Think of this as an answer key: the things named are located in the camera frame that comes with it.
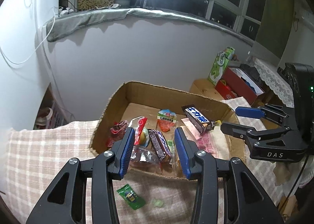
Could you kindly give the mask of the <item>right gloved hand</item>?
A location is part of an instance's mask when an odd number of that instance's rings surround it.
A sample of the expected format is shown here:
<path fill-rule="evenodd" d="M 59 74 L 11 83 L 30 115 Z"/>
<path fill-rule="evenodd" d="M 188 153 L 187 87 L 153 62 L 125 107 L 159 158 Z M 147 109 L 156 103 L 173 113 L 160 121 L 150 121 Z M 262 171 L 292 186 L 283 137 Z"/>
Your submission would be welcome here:
<path fill-rule="evenodd" d="M 273 173 L 275 174 L 275 185 L 279 186 L 288 181 L 295 179 L 298 176 L 298 173 L 301 171 L 303 164 L 305 163 L 306 158 L 304 157 L 298 163 L 283 163 L 277 162 Z M 307 164 L 300 177 L 300 186 L 304 187 L 311 181 L 313 178 L 313 156 L 310 156 Z"/>

